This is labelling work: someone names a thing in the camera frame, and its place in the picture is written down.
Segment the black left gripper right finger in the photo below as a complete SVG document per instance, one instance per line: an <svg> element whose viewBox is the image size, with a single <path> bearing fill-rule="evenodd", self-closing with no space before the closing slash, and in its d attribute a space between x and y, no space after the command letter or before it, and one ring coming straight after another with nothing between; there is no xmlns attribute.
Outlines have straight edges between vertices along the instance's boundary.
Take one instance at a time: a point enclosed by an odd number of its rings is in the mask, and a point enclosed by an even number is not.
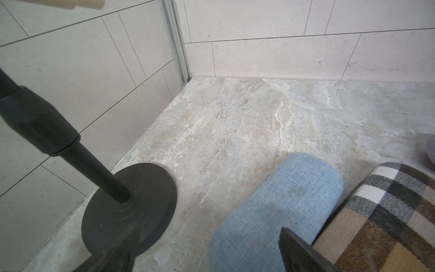
<svg viewBox="0 0 435 272"><path fill-rule="evenodd" d="M289 228L282 228L279 249L287 272L341 272Z"/></svg>

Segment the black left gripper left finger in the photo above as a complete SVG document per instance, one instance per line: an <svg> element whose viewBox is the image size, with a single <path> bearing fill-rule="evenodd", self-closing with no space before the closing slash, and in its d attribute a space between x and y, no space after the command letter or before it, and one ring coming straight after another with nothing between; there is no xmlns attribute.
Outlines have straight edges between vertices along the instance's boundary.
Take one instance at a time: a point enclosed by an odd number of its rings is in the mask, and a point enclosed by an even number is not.
<svg viewBox="0 0 435 272"><path fill-rule="evenodd" d="M137 224L127 227L118 240L78 266L74 272L132 272L140 238Z"/></svg>

